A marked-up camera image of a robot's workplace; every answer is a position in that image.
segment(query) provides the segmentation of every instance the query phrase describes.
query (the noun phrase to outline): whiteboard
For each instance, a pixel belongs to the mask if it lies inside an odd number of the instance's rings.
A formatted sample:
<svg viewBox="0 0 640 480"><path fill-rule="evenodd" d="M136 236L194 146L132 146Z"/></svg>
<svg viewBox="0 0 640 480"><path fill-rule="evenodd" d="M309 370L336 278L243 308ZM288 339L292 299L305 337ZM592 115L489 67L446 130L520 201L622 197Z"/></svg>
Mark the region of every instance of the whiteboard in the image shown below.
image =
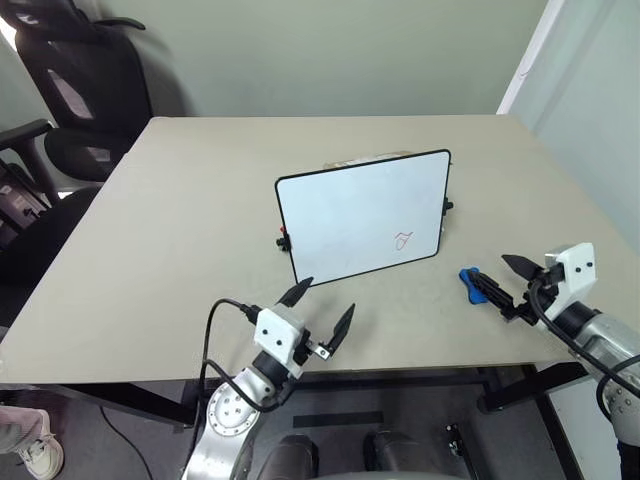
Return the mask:
<svg viewBox="0 0 640 480"><path fill-rule="evenodd" d="M438 253L448 150L282 177L296 281L313 285Z"/></svg>

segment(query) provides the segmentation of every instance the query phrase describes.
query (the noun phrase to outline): beige tabletop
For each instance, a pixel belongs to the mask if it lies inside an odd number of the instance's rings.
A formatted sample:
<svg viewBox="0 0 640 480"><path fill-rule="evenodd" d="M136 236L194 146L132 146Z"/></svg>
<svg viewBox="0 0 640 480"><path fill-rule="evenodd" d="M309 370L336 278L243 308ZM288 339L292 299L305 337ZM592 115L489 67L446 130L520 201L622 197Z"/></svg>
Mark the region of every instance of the beige tabletop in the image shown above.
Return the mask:
<svg viewBox="0 0 640 480"><path fill-rule="evenodd" d="M268 306L292 284L274 181L385 152L452 153L455 202L433 258L312 288L296 310L328 339L357 304L335 358L308 371L503 365L569 358L566 348L458 279L478 266L519 298L503 253L593 242L590 304L638 322L638 256L514 118L156 118L102 188L0 345L0 382L85 383L196 377L210 305ZM253 359L253 327L216 317L215 358Z"/></svg>

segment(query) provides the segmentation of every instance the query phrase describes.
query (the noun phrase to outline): sneaker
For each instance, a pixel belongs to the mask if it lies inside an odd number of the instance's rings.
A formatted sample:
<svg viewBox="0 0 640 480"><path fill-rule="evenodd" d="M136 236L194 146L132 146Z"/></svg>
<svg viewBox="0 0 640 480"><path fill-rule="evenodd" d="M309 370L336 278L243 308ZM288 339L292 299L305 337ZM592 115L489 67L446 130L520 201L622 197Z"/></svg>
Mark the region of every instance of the sneaker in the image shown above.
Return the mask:
<svg viewBox="0 0 640 480"><path fill-rule="evenodd" d="M38 410L38 412L42 415L40 437L27 449L20 450L18 455L33 478L51 480L62 469L64 452L49 430L49 414L44 410Z"/></svg>

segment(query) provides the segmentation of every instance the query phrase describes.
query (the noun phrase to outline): chair backrest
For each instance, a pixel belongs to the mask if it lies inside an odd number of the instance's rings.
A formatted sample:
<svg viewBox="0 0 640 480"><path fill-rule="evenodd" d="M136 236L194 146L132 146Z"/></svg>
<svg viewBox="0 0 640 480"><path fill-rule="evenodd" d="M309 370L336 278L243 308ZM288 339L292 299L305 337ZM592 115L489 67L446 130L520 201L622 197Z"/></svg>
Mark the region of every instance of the chair backrest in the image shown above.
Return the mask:
<svg viewBox="0 0 640 480"><path fill-rule="evenodd" d="M0 15L60 127L138 137L151 106L138 54L117 27L91 23L71 0L0 0Z"/></svg>

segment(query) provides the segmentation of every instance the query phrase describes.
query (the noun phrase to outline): blue clamp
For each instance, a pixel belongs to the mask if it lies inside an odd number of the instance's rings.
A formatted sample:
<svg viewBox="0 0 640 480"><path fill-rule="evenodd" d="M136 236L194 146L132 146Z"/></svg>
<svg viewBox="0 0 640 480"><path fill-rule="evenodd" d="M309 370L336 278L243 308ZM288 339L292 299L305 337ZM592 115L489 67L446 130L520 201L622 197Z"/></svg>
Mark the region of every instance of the blue clamp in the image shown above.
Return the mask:
<svg viewBox="0 0 640 480"><path fill-rule="evenodd" d="M464 282L464 284L467 286L467 289L469 290L469 302L471 302L473 305L477 305L478 303L487 303L489 300L484 296L484 293L478 290L476 286L471 282L468 270L471 270L472 272L480 272L480 269L478 267L463 268L458 274L460 280Z"/></svg>

